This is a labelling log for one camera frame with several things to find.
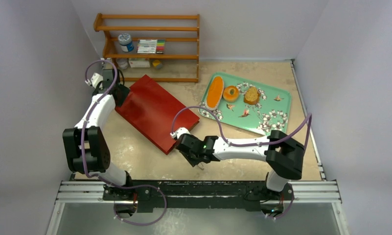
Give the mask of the red paper bag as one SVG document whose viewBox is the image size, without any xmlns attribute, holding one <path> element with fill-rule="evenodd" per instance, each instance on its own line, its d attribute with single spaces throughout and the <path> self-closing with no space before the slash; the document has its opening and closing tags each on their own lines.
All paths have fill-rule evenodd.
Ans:
<svg viewBox="0 0 392 235">
<path fill-rule="evenodd" d="M 144 75 L 133 85 L 123 104 L 115 110 L 164 154 L 169 154 L 174 116 L 185 106 L 156 81 Z"/>
</svg>

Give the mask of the fake orange doughnut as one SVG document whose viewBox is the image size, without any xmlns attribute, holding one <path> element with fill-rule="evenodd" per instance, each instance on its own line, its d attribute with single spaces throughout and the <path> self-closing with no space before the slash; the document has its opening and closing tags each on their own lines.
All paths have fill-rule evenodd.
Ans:
<svg viewBox="0 0 392 235">
<path fill-rule="evenodd" d="M 226 102 L 233 103 L 239 97 L 239 89 L 236 86 L 228 86 L 223 90 L 223 99 Z"/>
</svg>

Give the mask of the fake brown bread slice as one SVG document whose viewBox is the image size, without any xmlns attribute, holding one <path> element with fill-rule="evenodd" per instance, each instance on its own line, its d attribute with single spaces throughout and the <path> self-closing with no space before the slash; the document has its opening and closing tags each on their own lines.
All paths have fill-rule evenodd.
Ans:
<svg viewBox="0 0 392 235">
<path fill-rule="evenodd" d="M 256 87 L 250 87 L 247 89 L 244 95 L 244 103 L 249 105 L 256 105 L 259 102 L 260 94 Z"/>
</svg>

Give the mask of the green floral tray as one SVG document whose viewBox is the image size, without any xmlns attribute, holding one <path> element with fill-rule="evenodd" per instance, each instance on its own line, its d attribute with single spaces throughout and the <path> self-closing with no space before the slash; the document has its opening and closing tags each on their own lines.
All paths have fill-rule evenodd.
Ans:
<svg viewBox="0 0 392 235">
<path fill-rule="evenodd" d="M 263 136 L 268 136 L 272 130 L 286 131 L 291 107 L 291 94 L 288 91 L 223 72 L 214 73 L 207 88 L 218 76 L 223 79 L 224 87 L 235 86 L 239 90 L 239 97 L 235 102 L 221 99 L 212 111 L 221 123 Z M 257 89 L 257 104 L 251 105 L 243 101 L 249 88 Z"/>
</svg>

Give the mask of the black metal tongs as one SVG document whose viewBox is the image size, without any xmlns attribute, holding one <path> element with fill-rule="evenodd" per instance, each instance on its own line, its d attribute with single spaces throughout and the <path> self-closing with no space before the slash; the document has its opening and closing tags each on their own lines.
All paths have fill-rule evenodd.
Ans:
<svg viewBox="0 0 392 235">
<path fill-rule="evenodd" d="M 204 170 L 204 169 L 205 169 L 203 164 L 197 164 L 197 167 L 198 167 L 199 169 L 201 169 L 201 170 Z"/>
</svg>

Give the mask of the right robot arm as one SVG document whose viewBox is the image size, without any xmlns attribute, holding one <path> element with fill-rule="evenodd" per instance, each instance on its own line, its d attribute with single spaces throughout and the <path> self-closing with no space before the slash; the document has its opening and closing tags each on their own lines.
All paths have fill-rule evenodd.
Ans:
<svg viewBox="0 0 392 235">
<path fill-rule="evenodd" d="M 266 177 L 263 193 L 269 199 L 281 195 L 288 181 L 302 178 L 306 147 L 282 131 L 273 130 L 267 137 L 225 141 L 219 136 L 200 140 L 186 128 L 179 128 L 170 136 L 176 142 L 175 149 L 191 166 L 232 159 L 266 162 L 272 170 Z"/>
</svg>

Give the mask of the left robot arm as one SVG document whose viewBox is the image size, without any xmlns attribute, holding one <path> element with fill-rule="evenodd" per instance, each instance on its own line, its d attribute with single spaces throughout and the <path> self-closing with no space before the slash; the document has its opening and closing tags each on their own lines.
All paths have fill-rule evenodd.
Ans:
<svg viewBox="0 0 392 235">
<path fill-rule="evenodd" d="M 129 88 L 123 82 L 119 69 L 103 69 L 94 73 L 89 84 L 94 88 L 91 104 L 83 118 L 73 127 L 63 131 L 63 143 L 68 167 L 106 183 L 107 193 L 129 200 L 134 195 L 130 174 L 111 162 L 109 147 L 102 128 L 109 114 L 125 101 Z"/>
</svg>

